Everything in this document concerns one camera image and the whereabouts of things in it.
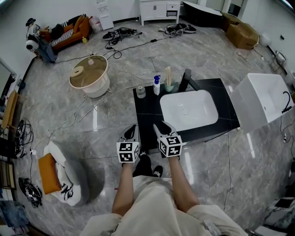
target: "white sink basin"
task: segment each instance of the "white sink basin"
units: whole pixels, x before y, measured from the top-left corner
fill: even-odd
[[[231,102],[246,133],[282,115],[289,97],[280,75],[249,73],[230,94]],[[293,106],[292,98],[288,106]]]
[[[167,94],[160,104],[164,120],[176,131],[214,124],[218,120],[214,101],[205,90]]]

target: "black bag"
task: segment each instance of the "black bag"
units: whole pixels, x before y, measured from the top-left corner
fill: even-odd
[[[51,39],[55,40],[60,38],[64,33],[64,28],[61,26],[61,24],[57,24],[51,31]]]

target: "striped cushion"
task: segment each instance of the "striped cushion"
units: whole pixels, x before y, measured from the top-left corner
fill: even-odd
[[[67,21],[66,22],[63,22],[63,23],[61,23],[61,26],[64,28],[65,26],[68,26],[68,23],[67,23]]]
[[[56,39],[56,40],[51,40],[49,45],[54,47],[55,45],[57,45],[58,43],[65,41],[68,38],[71,38],[71,36],[73,35],[73,31],[74,29],[71,29],[67,32],[65,32],[60,38]]]

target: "small bottle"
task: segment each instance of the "small bottle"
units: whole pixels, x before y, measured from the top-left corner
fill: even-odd
[[[160,77],[161,77],[161,76],[155,76],[155,77],[154,77],[154,82],[153,82],[153,92],[154,92],[156,95],[159,95],[159,93],[160,93],[160,83],[159,83]]]
[[[83,41],[83,43],[88,43],[88,40],[87,40],[87,38],[82,38],[82,41]]]

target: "black shoe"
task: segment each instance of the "black shoe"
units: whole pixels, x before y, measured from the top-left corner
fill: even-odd
[[[161,165],[156,166],[156,168],[153,171],[153,177],[161,178],[162,174],[163,174],[163,167]]]
[[[140,158],[142,155],[148,155],[148,152],[143,148],[140,149],[138,157]]]

